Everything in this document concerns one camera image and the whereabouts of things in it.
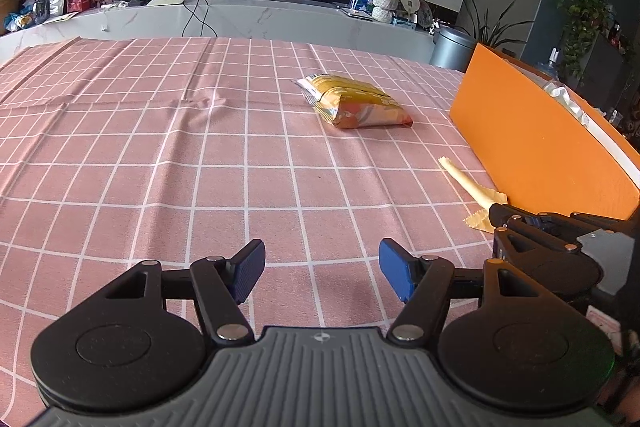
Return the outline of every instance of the yellow chip bag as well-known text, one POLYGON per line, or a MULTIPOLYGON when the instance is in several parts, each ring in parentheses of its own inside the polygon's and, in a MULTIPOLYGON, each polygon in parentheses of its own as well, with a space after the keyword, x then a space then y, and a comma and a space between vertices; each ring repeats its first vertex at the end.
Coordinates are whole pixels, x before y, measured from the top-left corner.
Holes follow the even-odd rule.
POLYGON ((414 123, 396 100, 366 82, 334 74, 310 74, 295 83, 316 113, 340 129, 414 123))

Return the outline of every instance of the black cable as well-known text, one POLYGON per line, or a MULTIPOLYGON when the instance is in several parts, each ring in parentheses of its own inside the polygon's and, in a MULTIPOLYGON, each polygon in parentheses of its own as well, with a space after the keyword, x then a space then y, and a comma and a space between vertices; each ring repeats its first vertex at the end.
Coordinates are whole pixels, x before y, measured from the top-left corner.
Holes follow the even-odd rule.
MULTIPOLYGON (((189 21, 187 21, 187 25, 188 25, 188 24, 189 24, 189 22, 191 21, 192 17, 196 17, 196 19, 197 19, 199 22, 203 23, 207 28, 209 28, 209 29, 213 32, 213 34, 214 34, 215 36, 218 36, 218 32, 217 32, 217 31, 215 31, 215 29, 213 29, 213 28, 212 28, 211 26, 209 26, 209 25, 208 25, 208 24, 207 24, 203 19, 201 19, 200 17, 198 17, 198 16, 196 15, 195 10, 196 10, 196 9, 198 9, 198 3, 199 3, 199 2, 200 2, 200 0, 198 0, 198 1, 196 2, 196 7, 195 7, 194 11, 189 10, 189 9, 186 7, 186 5, 185 5, 185 4, 182 4, 182 5, 185 7, 185 9, 186 9, 189 13, 191 13, 191 17, 189 17, 189 21)), ((209 2, 208 2, 207 0, 204 0, 204 2, 205 2, 205 3, 207 3, 207 12, 209 12, 209 2)), ((184 30, 182 30, 182 36, 184 36, 184 31, 185 31, 186 29, 187 29, 187 26, 185 26, 185 27, 184 27, 184 30)))
POLYGON ((204 18, 202 19, 202 27, 200 28, 200 36, 202 36, 202 32, 204 31, 204 21, 207 20, 207 15, 209 15, 209 1, 204 0, 204 2, 207 3, 207 10, 206 10, 206 12, 204 12, 204 18))
POLYGON ((189 10, 186 6, 184 6, 184 3, 182 3, 182 6, 184 6, 187 11, 191 12, 191 16, 189 17, 189 20, 187 20, 187 23, 184 25, 184 28, 182 28, 182 34, 180 35, 181 37, 184 36, 184 32, 187 30, 187 26, 189 25, 189 23, 191 22, 191 19, 193 19, 193 17, 196 15, 196 10, 198 9, 198 3, 200 2, 200 0, 196 1, 196 7, 193 9, 193 11, 191 12, 191 10, 189 10))

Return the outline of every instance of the glass vase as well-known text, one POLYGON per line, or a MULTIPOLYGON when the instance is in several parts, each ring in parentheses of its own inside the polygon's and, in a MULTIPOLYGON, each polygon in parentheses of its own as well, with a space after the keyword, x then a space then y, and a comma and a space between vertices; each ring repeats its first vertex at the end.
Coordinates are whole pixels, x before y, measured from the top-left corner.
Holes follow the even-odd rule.
POLYGON ((33 13, 33 21, 36 24, 42 24, 51 15, 49 0, 33 0, 31 12, 33 13))

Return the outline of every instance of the pink checkered tablecloth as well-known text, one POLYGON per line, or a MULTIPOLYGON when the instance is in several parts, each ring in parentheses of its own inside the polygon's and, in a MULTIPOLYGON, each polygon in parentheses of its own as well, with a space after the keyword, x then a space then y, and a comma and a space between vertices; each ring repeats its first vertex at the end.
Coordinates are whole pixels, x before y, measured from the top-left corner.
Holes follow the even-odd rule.
MULTIPOLYGON (((0 420, 42 409, 33 339, 143 259, 188 267, 252 238, 264 274, 242 305, 263 325, 387 328, 401 303, 378 267, 392 237, 481 267, 478 206, 436 159, 492 186, 452 126, 461 75, 424 64, 246 39, 72 41, 0 67, 0 420), (372 82, 412 128, 336 130, 291 82, 372 82)), ((471 309, 456 302, 452 315, 471 309)), ((191 305, 172 312, 195 321, 191 305)))

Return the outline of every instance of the orange board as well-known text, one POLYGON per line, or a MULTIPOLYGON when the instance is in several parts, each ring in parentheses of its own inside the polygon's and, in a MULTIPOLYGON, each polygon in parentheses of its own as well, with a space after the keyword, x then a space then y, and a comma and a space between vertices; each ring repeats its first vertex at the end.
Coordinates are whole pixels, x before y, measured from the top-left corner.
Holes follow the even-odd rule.
MULTIPOLYGON (((620 143, 623 137, 584 100, 576 102, 640 166, 640 155, 620 143)), ((627 219, 638 206, 638 188, 589 131, 484 46, 474 52, 450 116, 514 206, 618 219, 627 219)))

